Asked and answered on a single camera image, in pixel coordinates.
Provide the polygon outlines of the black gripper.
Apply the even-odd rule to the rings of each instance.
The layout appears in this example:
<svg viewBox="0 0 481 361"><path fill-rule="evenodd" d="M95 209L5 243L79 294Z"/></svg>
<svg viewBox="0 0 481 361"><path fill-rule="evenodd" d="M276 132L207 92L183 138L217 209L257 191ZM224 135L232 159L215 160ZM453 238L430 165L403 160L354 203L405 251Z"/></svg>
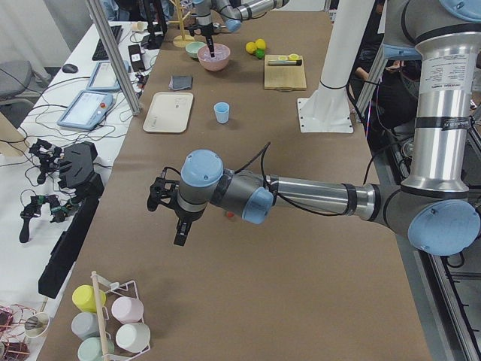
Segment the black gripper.
<svg viewBox="0 0 481 361"><path fill-rule="evenodd" d="M179 205L173 205L172 209L178 218L174 245L184 246L192 224L201 218L204 209L200 211L186 211Z"/></svg>
<svg viewBox="0 0 481 361"><path fill-rule="evenodd" d="M195 34L196 30L199 30L200 35L204 36L206 38L206 43L207 43L207 47L208 47L210 56L212 58L215 57L215 45L214 45L213 38L212 38L213 24L209 23L207 25L201 25L201 24L196 23L196 24L189 27L189 34L191 36L193 36Z"/></svg>

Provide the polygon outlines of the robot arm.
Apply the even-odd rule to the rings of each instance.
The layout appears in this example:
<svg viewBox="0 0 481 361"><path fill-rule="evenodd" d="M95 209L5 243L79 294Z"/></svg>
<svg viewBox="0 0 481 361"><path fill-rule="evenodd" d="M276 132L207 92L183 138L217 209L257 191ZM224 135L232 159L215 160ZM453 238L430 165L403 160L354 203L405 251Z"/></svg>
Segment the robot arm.
<svg viewBox="0 0 481 361"><path fill-rule="evenodd" d="M265 14L273 9L282 8L289 3L289 0L248 1L238 6L234 6L231 1L224 0L198 0L192 3L197 14L196 20L200 26L201 35L206 39L210 56L215 57L212 39L214 31L212 11L217 12L221 16L230 32L235 32L241 27L243 21L254 19L256 16Z"/></svg>
<svg viewBox="0 0 481 361"><path fill-rule="evenodd" d="M420 88L409 176L391 184L326 184L232 171L211 150L191 152L170 206L184 245L207 205L261 223L277 203L322 216L356 215L404 236L415 248L450 256L470 246L480 216L461 179L470 128L471 83L480 49L478 1L392 1L385 47L391 59L419 54Z"/></svg>

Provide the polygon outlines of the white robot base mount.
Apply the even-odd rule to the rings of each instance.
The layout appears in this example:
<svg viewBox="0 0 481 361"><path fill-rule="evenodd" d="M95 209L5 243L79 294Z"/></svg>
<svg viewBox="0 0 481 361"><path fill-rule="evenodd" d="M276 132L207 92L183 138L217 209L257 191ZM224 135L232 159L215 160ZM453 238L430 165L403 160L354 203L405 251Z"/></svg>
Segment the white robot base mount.
<svg viewBox="0 0 481 361"><path fill-rule="evenodd" d="M339 2L318 89L298 99L301 132L353 132L346 85L373 7L367 0Z"/></svg>

